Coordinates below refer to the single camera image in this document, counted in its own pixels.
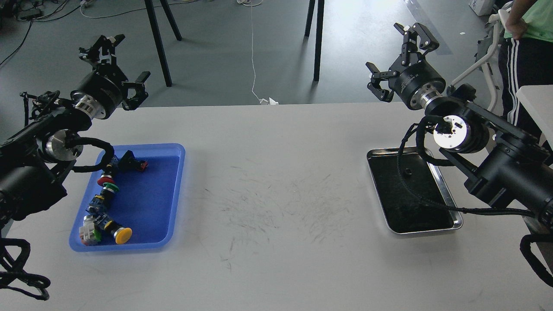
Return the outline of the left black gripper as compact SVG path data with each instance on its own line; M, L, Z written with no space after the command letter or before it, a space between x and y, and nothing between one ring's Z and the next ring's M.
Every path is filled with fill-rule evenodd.
M93 71L89 73L76 90L71 91L70 98L75 108L89 118L107 119L122 103L126 111L136 110L149 96L145 82L150 71L143 71L134 82L129 82L123 71L117 66L116 46L126 36L99 36L88 49L79 48L79 59L89 63ZM127 98L128 90L134 95Z

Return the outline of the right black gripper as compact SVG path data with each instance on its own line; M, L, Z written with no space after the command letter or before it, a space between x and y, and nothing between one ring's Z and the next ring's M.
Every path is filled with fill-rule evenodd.
M440 43L430 29L420 23L412 26L394 23L394 28L403 35L401 53L386 72L380 72L371 62L365 64L371 72L367 89L383 102L391 102L395 92L408 109L420 110L423 105L415 94L425 89L426 84L430 84L439 94L445 91L445 80L426 61L426 55L438 49ZM383 81L389 81L391 91L381 88Z

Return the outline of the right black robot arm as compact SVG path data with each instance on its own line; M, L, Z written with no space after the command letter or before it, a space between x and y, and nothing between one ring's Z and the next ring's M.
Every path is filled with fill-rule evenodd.
M403 37L401 53L387 71L373 63L367 87L381 101L398 94L410 110L424 111L399 146L396 170L412 196L427 206L475 215L521 215L537 220L545 234L528 234L520 252L536 275L548 286L552 274L531 250L533 243L552 242L552 169L545 165L549 152L535 136L475 104L476 90L465 83L447 86L427 62L426 55L439 47L427 26L414 23L394 27ZM401 158L408 139L416 135L416 152L431 165L456 167L466 175L468 193L488 205L467 209L437 203L413 191L401 173Z

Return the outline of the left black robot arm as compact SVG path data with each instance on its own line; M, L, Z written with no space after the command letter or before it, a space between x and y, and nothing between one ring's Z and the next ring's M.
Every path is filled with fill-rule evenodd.
M118 172L143 172L147 161L140 161L129 150L117 157L108 142L80 136L91 127L92 120L107 119L120 105L126 110L137 109L148 97L145 81L150 72L144 71L130 82L117 65L116 46L123 34L114 37L101 35L88 49L79 48L79 58L92 66L89 73L70 98L60 97L59 91L39 96L23 92L25 127L1 144L1 288L10 289L20 280L40 291L34 295L21 288L14 291L37 300L49 299L50 280L24 270L30 255L27 240L6 238L14 221L48 210L67 195L63 182L69 172L101 171L97 183L101 187L87 208L88 215L79 228L85 245L97 244L101 232L113 236L117 244L126 243L132 230L108 216L106 211L119 190L114 177Z

